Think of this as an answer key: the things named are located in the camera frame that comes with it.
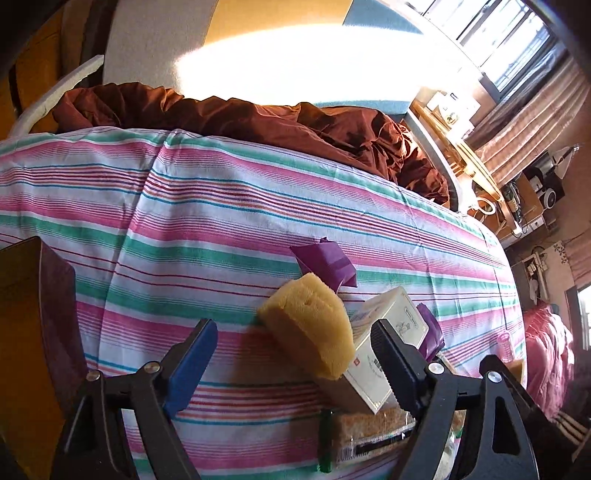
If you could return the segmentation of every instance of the striped bedsheet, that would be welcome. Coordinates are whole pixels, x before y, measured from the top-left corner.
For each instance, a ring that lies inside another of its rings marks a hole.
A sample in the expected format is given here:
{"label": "striped bedsheet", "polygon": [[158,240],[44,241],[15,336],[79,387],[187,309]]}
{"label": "striped bedsheet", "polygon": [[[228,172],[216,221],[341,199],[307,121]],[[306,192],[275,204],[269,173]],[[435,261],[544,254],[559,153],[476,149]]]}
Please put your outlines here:
{"label": "striped bedsheet", "polygon": [[[202,477],[386,478],[388,456],[317,472],[327,400],[256,308],[300,275],[288,247],[328,237],[358,271],[349,313],[398,285],[441,322],[445,354],[477,375],[511,331],[515,284],[494,235],[370,174],[309,155],[184,131],[95,128],[0,144],[0,247],[39,235],[76,269],[88,364],[107,375],[160,359],[203,317],[219,344],[175,419]],[[152,478],[133,415],[129,441]]]}

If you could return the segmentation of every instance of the pink bottle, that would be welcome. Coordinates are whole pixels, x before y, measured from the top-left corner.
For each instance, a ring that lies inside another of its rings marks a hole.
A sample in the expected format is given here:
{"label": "pink bottle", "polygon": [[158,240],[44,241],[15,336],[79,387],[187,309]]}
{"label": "pink bottle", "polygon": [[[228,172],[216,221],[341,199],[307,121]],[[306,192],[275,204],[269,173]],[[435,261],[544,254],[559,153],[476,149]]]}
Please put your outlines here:
{"label": "pink bottle", "polygon": [[504,364],[515,360],[515,350],[513,349],[513,342],[511,342],[511,334],[507,330],[499,333],[496,337],[496,355]]}

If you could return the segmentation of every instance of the white box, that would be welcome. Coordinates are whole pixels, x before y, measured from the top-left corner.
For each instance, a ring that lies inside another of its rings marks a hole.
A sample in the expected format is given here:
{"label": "white box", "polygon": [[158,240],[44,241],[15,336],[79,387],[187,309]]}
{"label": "white box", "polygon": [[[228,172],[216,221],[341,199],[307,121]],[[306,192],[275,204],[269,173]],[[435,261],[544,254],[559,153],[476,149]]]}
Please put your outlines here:
{"label": "white box", "polygon": [[356,355],[346,372],[337,380],[316,379],[318,385],[341,408],[355,413],[377,413],[392,394],[392,389],[371,348],[371,326],[387,319],[404,343],[418,348],[428,325],[402,287],[367,300],[351,317]]}

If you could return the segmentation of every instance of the window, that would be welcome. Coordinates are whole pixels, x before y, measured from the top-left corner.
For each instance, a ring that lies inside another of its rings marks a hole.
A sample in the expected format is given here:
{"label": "window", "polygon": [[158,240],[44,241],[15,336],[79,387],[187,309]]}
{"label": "window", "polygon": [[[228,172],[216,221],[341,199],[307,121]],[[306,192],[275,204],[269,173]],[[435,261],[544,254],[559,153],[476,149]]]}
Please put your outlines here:
{"label": "window", "polygon": [[583,349],[588,350],[591,346],[591,287],[579,292],[579,302],[583,317]]}
{"label": "window", "polygon": [[407,2],[480,68],[499,101],[554,43],[542,20],[520,0],[410,0]]}

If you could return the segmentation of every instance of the striped curtain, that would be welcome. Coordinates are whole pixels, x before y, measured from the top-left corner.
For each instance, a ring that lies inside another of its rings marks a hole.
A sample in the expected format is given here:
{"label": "striped curtain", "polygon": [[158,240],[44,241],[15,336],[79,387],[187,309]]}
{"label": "striped curtain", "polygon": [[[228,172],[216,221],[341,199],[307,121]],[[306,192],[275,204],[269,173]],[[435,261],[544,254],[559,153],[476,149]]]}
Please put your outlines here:
{"label": "striped curtain", "polygon": [[580,110],[590,87],[569,56],[505,128],[476,150],[500,186],[519,175],[558,138]]}

